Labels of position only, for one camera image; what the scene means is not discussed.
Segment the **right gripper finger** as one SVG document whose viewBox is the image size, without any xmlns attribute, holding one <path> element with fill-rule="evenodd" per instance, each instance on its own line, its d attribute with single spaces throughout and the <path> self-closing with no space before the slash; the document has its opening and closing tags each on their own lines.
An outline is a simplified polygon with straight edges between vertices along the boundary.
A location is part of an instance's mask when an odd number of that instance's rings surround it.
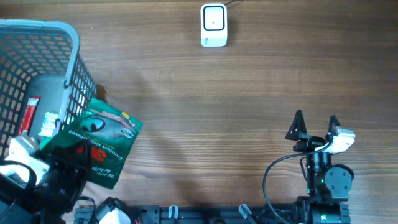
<svg viewBox="0 0 398 224">
<path fill-rule="evenodd" d="M 330 116 L 329 125 L 328 125 L 328 135 L 337 136 L 340 127 L 341 126 L 340 123 L 338 122 L 337 117 L 335 115 Z"/>
<path fill-rule="evenodd" d="M 308 138 L 302 110 L 296 111 L 292 125 L 287 131 L 285 138 L 286 140 L 306 140 Z"/>
</svg>

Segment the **mint tissue pack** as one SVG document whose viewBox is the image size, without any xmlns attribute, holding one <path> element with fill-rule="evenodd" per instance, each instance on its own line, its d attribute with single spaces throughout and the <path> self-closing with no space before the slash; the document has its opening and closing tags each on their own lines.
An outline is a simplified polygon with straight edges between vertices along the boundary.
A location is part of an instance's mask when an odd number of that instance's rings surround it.
<svg viewBox="0 0 398 224">
<path fill-rule="evenodd" d="M 46 112 L 45 118 L 40 128 L 39 136 L 52 137 L 57 125 L 58 114 Z"/>
</svg>

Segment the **green 3M gloves packet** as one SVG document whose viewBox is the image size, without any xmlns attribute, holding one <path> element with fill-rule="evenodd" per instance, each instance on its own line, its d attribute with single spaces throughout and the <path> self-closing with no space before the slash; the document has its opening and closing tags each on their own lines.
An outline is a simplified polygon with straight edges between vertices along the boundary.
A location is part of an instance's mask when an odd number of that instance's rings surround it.
<svg viewBox="0 0 398 224">
<path fill-rule="evenodd" d="M 44 154 L 66 149 L 83 140 L 91 143 L 88 180 L 107 189 L 116 185 L 142 123 L 107 103 L 93 98 L 86 110 L 40 149 Z"/>
</svg>

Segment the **long red sachet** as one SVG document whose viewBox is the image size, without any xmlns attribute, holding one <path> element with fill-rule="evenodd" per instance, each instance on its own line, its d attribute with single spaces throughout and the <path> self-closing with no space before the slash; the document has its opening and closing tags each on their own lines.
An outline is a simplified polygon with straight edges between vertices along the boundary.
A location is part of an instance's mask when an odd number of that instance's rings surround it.
<svg viewBox="0 0 398 224">
<path fill-rule="evenodd" d="M 18 130 L 18 135 L 28 134 L 34 120 L 37 105 L 39 104 L 40 96 L 32 96 L 28 99 L 22 122 Z"/>
</svg>

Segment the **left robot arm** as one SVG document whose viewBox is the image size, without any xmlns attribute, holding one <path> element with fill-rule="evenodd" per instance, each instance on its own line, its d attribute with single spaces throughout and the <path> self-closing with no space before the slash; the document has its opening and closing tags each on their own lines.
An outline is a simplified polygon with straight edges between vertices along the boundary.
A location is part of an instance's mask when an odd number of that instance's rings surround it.
<svg viewBox="0 0 398 224">
<path fill-rule="evenodd" d="M 16 166 L 28 172 L 23 186 L 1 175 L 1 223 L 65 223 L 63 214 L 71 212 L 77 201 L 93 201 L 81 195 L 91 171 L 90 146 L 57 146 L 48 154 L 34 153 L 34 158 L 49 165 L 39 182 L 32 166 L 14 159 L 1 161 L 2 168 Z"/>
</svg>

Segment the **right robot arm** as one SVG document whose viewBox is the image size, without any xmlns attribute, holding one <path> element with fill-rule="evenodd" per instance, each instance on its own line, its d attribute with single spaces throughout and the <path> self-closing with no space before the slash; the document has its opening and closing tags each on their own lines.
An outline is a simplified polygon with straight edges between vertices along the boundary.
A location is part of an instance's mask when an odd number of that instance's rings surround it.
<svg viewBox="0 0 398 224">
<path fill-rule="evenodd" d="M 285 138 L 296 142 L 295 152 L 301 152 L 305 159 L 302 171 L 307 182 L 308 195 L 300 196 L 290 220 L 293 223 L 350 224 L 348 205 L 354 172 L 343 164 L 333 164 L 334 154 L 345 152 L 355 142 L 355 133 L 343 128 L 336 116 L 330 117 L 328 133 L 324 137 L 307 133 L 301 110 L 296 111 L 294 120 Z"/>
</svg>

